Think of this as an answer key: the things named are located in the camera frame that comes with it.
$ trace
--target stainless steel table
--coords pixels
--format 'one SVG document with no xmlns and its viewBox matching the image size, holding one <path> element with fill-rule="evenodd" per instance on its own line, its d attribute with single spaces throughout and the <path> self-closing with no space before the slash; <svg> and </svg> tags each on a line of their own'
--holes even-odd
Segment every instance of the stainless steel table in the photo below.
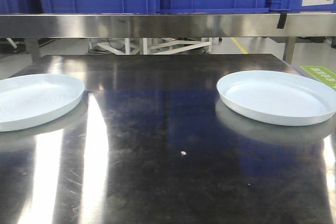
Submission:
<svg viewBox="0 0 336 224">
<path fill-rule="evenodd" d="M 296 73 L 272 55 L 42 57 L 16 76 L 87 90 L 62 118 L 0 133 L 0 223 L 334 223 L 334 119 L 230 111 L 217 80 L 255 69 Z"/>
</svg>

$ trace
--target white plastic tray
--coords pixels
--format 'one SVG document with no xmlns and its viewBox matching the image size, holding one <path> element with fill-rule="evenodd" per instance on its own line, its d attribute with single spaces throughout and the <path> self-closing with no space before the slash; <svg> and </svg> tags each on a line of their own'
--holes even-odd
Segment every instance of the white plastic tray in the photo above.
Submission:
<svg viewBox="0 0 336 224">
<path fill-rule="evenodd" d="M 221 100 L 248 118 L 303 126 L 326 121 L 336 112 L 336 92 L 321 82 L 290 73 L 243 71 L 217 83 Z"/>
<path fill-rule="evenodd" d="M 33 74 L 0 81 L 0 131 L 50 122 L 80 102 L 84 83 L 65 74 Z"/>
</svg>

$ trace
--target plate rim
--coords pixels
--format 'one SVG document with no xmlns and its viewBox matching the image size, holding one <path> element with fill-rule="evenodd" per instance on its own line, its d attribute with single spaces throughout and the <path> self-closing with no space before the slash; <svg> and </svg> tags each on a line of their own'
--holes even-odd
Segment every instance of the plate rim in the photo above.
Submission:
<svg viewBox="0 0 336 224">
<path fill-rule="evenodd" d="M 84 91 L 85 91 L 85 84 L 83 83 L 83 81 L 77 77 L 74 77 L 74 76 L 70 76 L 68 74 L 63 74 L 63 73 L 38 73 L 38 74 L 27 74 L 27 75 L 24 75 L 24 76 L 15 76 L 15 77 L 10 77 L 10 78 L 7 78 L 7 79 L 4 79 L 4 80 L 0 80 L 0 86 L 2 85 L 2 83 L 4 82 L 7 82 L 7 81 L 10 81 L 10 80 L 19 80 L 19 79 L 26 79 L 26 78 L 30 78 L 30 77 L 35 77 L 35 76 L 40 76 L 40 77 L 43 77 L 43 76 L 53 76 L 53 77 L 58 77 L 58 76 L 62 76 L 62 78 L 68 78 L 68 79 L 72 79 L 72 80 L 75 80 L 78 82 L 78 84 L 80 84 L 80 87 L 79 87 L 79 92 L 77 93 L 76 97 L 69 100 L 66 104 L 64 104 L 63 106 L 60 106 L 56 109 L 53 109 L 51 111 L 47 111 L 47 112 L 44 112 L 44 113 L 40 113 L 38 115 L 34 115 L 34 116 L 28 116 L 28 117 L 25 117 L 25 118 L 21 118 L 21 119 L 16 119 L 16 120 L 8 120 L 8 121 L 0 121 L 0 125 L 1 127 L 3 127 L 4 125 L 6 124 L 15 124 L 15 123 L 20 123 L 24 120 L 30 120 L 30 119 L 36 119 L 36 118 L 40 118 L 42 116 L 45 116 L 49 113 L 53 113 L 55 111 L 58 111 L 58 110 L 61 110 L 62 108 L 66 107 L 66 106 L 69 106 L 70 104 L 72 103 L 75 103 L 77 100 L 78 100 L 78 103 L 80 102 L 80 98 L 82 97 Z"/>
<path fill-rule="evenodd" d="M 336 91 L 333 90 L 331 87 L 325 85 L 324 83 L 322 82 L 319 82 L 317 80 L 313 80 L 313 79 L 310 79 L 308 77 L 305 77 L 305 76 L 301 76 L 301 75 L 298 75 L 298 74 L 293 74 L 293 73 L 287 73 L 287 72 L 281 72 L 281 71 L 270 71 L 270 70 L 246 70 L 246 71 L 238 71 L 238 72 L 233 72 L 233 73 L 230 73 L 230 74 L 227 74 L 223 77 L 221 77 L 218 82 L 217 82 L 217 91 L 221 97 L 221 100 L 223 100 L 223 98 L 227 101 L 229 101 L 230 103 L 236 105 L 236 106 L 239 106 L 240 108 L 242 109 L 245 109 L 245 110 L 249 110 L 249 111 L 253 111 L 253 112 L 256 112 L 256 113 L 259 113 L 259 114 L 264 114 L 264 115 L 271 115 L 271 116 L 274 116 L 274 117 L 279 117 L 279 118 L 292 118 L 292 119 L 311 119 L 311 118 L 319 118 L 319 117 L 323 117 L 323 116 L 327 116 L 327 115 L 330 115 L 330 114 L 335 114 L 336 112 L 336 108 L 334 108 L 333 110 L 330 110 L 329 112 L 326 112 L 326 113 L 323 113 L 323 114 L 317 114 L 317 115 L 313 115 L 313 116 L 287 116 L 287 115 L 279 115 L 279 114 L 274 114 L 274 113 L 267 113 L 267 112 L 261 112 L 261 111 L 258 111 L 258 110 L 253 110 L 251 108 L 248 108 L 248 107 L 245 107 L 241 104 L 238 104 L 236 102 L 233 102 L 232 100 L 230 100 L 229 98 L 227 98 L 220 90 L 219 88 L 219 84 L 220 82 L 223 81 L 223 79 L 229 77 L 229 76 L 233 76 L 233 75 L 239 75 L 239 74 L 242 74 L 242 73 L 247 73 L 247 72 L 263 72 L 263 73 L 272 73 L 272 74 L 277 74 L 277 75 L 286 75 L 286 76 L 291 76 L 291 77 L 294 77 L 294 78 L 305 78 L 306 81 L 308 82 L 312 82 L 312 83 L 315 83 L 317 85 L 320 85 L 321 87 L 325 88 L 325 89 L 328 89 L 329 91 L 333 91 L 335 92 L 335 98 L 336 98 Z"/>
</svg>

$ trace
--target gray floor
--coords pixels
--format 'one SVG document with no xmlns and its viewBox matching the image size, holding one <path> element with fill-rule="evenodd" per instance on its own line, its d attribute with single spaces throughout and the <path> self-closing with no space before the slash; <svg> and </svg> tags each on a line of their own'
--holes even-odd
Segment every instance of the gray floor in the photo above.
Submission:
<svg viewBox="0 0 336 224">
<path fill-rule="evenodd" d="M 273 54 L 282 59 L 285 44 L 276 43 L 270 38 L 236 38 L 243 51 L 251 54 Z M 213 54 L 242 54 L 242 50 L 231 38 L 218 38 L 213 42 Z M 41 47 L 42 55 L 85 55 L 88 54 L 87 39 L 58 39 Z M 30 54 L 13 54 L 0 51 L 0 79 L 5 79 L 32 64 Z M 336 72 L 336 49 L 326 40 L 322 44 L 296 43 L 293 65 L 325 66 Z"/>
</svg>

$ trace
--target green floor sign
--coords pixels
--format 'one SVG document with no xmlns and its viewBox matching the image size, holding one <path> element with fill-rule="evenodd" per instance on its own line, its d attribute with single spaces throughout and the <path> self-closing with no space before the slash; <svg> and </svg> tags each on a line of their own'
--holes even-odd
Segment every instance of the green floor sign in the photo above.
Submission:
<svg viewBox="0 0 336 224">
<path fill-rule="evenodd" d="M 301 68 L 319 81 L 336 90 L 336 74 L 329 69 L 323 66 L 301 66 Z"/>
</svg>

